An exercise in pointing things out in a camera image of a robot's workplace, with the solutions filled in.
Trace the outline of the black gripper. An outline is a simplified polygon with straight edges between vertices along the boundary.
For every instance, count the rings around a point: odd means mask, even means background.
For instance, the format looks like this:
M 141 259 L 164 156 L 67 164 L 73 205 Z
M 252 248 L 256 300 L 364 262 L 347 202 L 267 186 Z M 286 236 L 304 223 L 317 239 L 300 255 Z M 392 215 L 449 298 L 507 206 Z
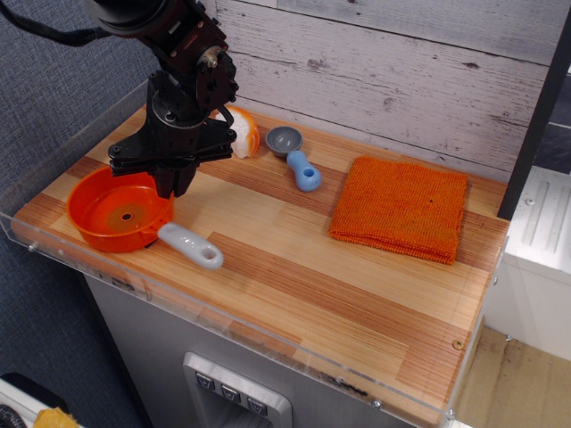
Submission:
M 155 72 L 148 79 L 144 125 L 108 150 L 112 174 L 147 173 L 159 197 L 183 196 L 200 163 L 232 153 L 232 116 L 220 121 L 210 115 L 166 72 Z

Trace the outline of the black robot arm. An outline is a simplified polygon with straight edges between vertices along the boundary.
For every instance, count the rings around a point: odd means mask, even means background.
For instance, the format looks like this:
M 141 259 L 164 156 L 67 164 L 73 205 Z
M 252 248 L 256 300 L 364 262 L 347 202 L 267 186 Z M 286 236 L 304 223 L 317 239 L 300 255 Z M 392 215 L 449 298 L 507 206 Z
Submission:
M 202 163 L 233 152 L 227 105 L 238 84 L 225 34 L 198 1 L 88 1 L 86 8 L 99 27 L 139 40 L 160 64 L 147 82 L 144 125 L 108 151 L 112 174 L 147 173 L 161 198 L 184 195 Z

